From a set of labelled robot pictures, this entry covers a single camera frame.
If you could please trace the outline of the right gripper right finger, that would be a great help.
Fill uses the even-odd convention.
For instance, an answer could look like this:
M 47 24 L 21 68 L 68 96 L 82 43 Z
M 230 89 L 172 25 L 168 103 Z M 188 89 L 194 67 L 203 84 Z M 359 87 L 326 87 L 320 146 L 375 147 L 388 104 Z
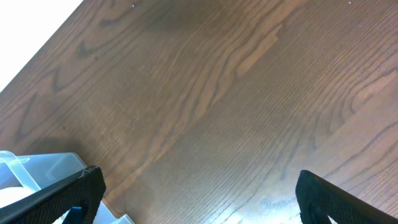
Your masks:
M 397 224 L 396 218 L 308 170 L 300 171 L 295 195 L 303 224 Z

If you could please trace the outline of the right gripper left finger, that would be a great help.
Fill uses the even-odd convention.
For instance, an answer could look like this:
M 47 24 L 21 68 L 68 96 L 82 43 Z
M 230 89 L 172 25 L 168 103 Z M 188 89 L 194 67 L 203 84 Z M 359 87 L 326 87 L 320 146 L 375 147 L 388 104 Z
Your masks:
M 92 224 L 106 184 L 100 167 L 89 166 L 1 209 L 1 223 Z

